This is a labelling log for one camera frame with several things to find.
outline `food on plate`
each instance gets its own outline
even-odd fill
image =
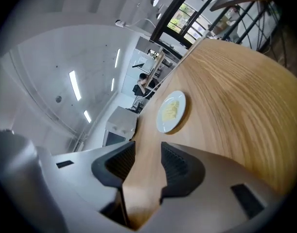
[[[162,121],[166,122],[176,118],[177,109],[179,107],[179,101],[174,100],[169,103],[162,111]]]

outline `glass window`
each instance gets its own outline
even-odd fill
[[[169,22],[167,26],[168,26],[168,28],[174,30],[177,33],[181,32],[181,29],[178,26],[176,26],[175,24],[173,24],[173,23]]]
[[[184,25],[187,23],[190,16],[183,11],[178,10],[174,17],[171,19],[171,22],[177,25],[179,28],[183,28]]]
[[[201,37],[201,35],[193,28],[188,29],[187,31],[191,36],[193,36],[195,39],[198,39]]]
[[[194,12],[194,9],[183,3],[171,19],[171,23],[168,24],[168,27],[179,33]]]
[[[201,34],[203,34],[204,31],[205,31],[205,29],[204,29],[203,27],[201,27],[200,24],[198,24],[198,23],[196,23],[196,22],[194,22],[194,23],[192,24],[192,27],[193,27],[194,29],[196,29],[198,32],[200,32]]]
[[[188,40],[188,41],[189,41],[190,43],[192,43],[192,44],[194,44],[195,41],[196,41],[196,39],[193,38],[189,33],[187,33],[186,35],[184,35],[184,38],[185,38],[186,40]]]
[[[183,3],[183,4],[180,6],[179,10],[185,12],[185,13],[188,14],[189,16],[191,16],[191,15],[195,12],[194,9],[192,9],[191,7],[189,7],[189,6],[188,6],[187,4],[185,4],[185,3]]]
[[[209,28],[209,25],[211,24],[207,19],[205,19],[203,16],[199,16],[196,20],[199,22],[199,24],[204,27],[205,29]]]

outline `ceiling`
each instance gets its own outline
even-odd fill
[[[92,121],[118,88],[125,50],[134,33],[103,25],[70,26],[51,30],[19,44],[11,51],[25,87],[47,113],[76,135]],[[121,49],[117,68],[117,51]],[[77,101],[69,73],[75,71],[81,94]],[[114,90],[111,91],[112,79]],[[55,98],[62,97],[57,103]]]
[[[171,1],[160,0],[159,5]],[[83,112],[87,110],[93,122],[121,90],[140,36],[115,26],[115,21],[150,18],[157,24],[157,11],[150,0],[22,0],[1,30],[0,57],[11,62],[16,82],[23,84],[45,116],[80,138],[93,125]],[[70,83],[73,70],[79,101]],[[62,97],[60,103],[55,101],[57,96]]]

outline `person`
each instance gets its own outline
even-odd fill
[[[147,84],[148,82],[148,79],[149,79],[149,76],[145,73],[141,73],[140,76],[139,76],[139,80],[137,82],[137,85],[134,86],[133,88],[133,92],[135,95],[137,96],[142,96],[142,97],[145,97],[149,92],[150,90],[149,89],[145,89],[145,85]],[[155,81],[154,80],[151,80],[148,84],[148,86],[150,88],[154,88],[156,86],[155,84]],[[152,92],[149,96],[147,96],[146,98],[147,99],[150,99],[152,96],[154,95],[154,92]]]

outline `wooden table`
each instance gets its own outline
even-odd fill
[[[186,95],[185,114],[160,133],[158,109],[175,90]],[[123,184],[134,229],[158,209],[166,186],[162,141],[227,156],[285,194],[297,178],[297,79],[256,51],[205,39],[145,106],[134,140],[136,160]]]

